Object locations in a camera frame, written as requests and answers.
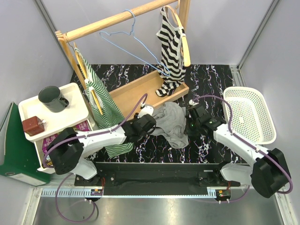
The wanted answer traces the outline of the grey tank top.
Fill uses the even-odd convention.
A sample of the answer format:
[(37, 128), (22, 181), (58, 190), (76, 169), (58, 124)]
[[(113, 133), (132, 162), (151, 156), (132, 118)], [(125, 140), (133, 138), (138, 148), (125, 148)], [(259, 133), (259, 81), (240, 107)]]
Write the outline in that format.
[(185, 134), (185, 107), (180, 107), (175, 102), (165, 102), (161, 107), (154, 110), (152, 116), (156, 120), (153, 136), (162, 135), (174, 149), (188, 146), (188, 135)]

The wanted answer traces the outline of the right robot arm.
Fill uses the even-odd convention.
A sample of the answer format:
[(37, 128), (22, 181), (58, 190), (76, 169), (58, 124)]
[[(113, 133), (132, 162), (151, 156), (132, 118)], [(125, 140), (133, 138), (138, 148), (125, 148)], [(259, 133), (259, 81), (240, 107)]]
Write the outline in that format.
[(281, 150), (269, 150), (229, 129), (229, 124), (220, 117), (213, 118), (203, 106), (196, 104), (187, 110), (186, 131), (189, 136), (209, 136), (228, 147), (244, 159), (247, 165), (225, 163), (213, 173), (214, 183), (223, 186), (228, 181), (251, 185), (261, 196), (269, 198), (275, 193), (293, 189), (291, 175)]

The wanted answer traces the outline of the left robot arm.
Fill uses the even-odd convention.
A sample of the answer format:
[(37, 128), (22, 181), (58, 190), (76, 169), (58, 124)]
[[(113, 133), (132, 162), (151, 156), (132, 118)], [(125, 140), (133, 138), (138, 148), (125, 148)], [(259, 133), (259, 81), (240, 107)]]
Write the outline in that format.
[(47, 154), (57, 175), (73, 173), (95, 186), (101, 181), (101, 174), (93, 162), (85, 159), (87, 156), (102, 148), (107, 150), (112, 146), (122, 147), (124, 144), (135, 143), (155, 127), (156, 121), (149, 114), (95, 131), (74, 131), (68, 127), (50, 143)]

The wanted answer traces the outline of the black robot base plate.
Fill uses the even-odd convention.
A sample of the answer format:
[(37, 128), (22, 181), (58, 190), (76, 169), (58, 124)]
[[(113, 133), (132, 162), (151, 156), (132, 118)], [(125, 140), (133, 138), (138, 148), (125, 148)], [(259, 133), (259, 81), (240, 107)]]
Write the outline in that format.
[(104, 185), (105, 196), (203, 196), (210, 188), (239, 187), (221, 176), (220, 164), (108, 163), (97, 162), (97, 175), (85, 180), (77, 175), (77, 187)]

